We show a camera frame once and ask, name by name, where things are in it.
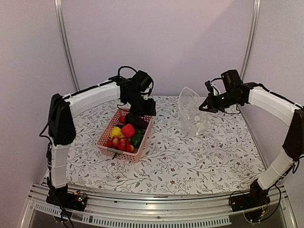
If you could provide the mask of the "red toy pepper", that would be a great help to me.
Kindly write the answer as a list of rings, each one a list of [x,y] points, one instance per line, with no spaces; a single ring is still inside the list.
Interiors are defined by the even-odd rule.
[[[126,138],[131,138],[135,135],[136,130],[130,123],[128,123],[121,129],[121,132]]]

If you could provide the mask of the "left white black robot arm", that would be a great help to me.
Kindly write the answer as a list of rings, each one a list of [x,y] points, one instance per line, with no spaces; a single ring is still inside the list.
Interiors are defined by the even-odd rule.
[[[51,98],[48,121],[40,137],[49,140],[47,149],[47,184],[50,196],[60,206],[67,206],[71,197],[67,192],[66,167],[71,143],[76,137],[73,119],[82,112],[103,103],[120,99],[130,104],[131,113],[155,116],[156,102],[150,97],[154,81],[149,76],[124,78],[113,76],[107,81],[68,95],[55,94]]]

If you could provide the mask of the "clear zip top bag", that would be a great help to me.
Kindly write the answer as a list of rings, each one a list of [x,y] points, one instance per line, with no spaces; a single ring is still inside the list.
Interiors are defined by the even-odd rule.
[[[194,90],[184,87],[178,97],[180,112],[180,124],[186,136],[199,136],[209,128],[211,115],[199,110],[199,106],[205,100]]]

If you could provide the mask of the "purple toy eggplant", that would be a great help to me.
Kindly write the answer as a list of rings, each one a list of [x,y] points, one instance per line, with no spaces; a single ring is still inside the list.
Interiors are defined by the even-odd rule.
[[[128,113],[124,120],[126,124],[131,124],[135,129],[146,130],[148,127],[148,123],[144,119],[132,113]]]

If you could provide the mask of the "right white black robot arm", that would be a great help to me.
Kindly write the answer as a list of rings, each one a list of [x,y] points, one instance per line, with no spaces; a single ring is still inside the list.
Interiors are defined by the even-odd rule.
[[[280,153],[251,184],[250,193],[246,195],[247,205],[256,207],[263,201],[264,194],[291,169],[296,168],[304,155],[304,108],[268,90],[263,84],[254,82],[230,85],[225,93],[219,95],[214,94],[210,81],[205,86],[209,94],[199,106],[200,111],[224,112],[232,105],[248,104],[266,111],[288,128]]]

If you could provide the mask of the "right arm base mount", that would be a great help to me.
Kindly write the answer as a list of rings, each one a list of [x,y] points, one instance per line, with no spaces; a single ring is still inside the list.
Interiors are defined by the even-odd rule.
[[[254,198],[250,193],[245,194],[237,190],[231,193],[228,203],[233,212],[244,212],[248,222],[259,223],[269,210],[270,197],[266,194],[261,198]]]

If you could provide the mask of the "pink plastic basket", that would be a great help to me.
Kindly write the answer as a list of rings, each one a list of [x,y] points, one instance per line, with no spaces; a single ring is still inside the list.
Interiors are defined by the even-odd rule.
[[[96,145],[102,154],[113,159],[138,162],[152,128],[152,117],[143,116],[146,124],[138,128],[133,123],[125,123],[127,114],[123,110],[116,111]]]

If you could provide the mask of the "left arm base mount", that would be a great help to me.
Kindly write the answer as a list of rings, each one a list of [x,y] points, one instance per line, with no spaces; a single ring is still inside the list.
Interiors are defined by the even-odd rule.
[[[58,189],[51,186],[49,187],[46,202],[64,209],[85,211],[87,194],[80,190],[70,193],[67,191],[67,185]]]

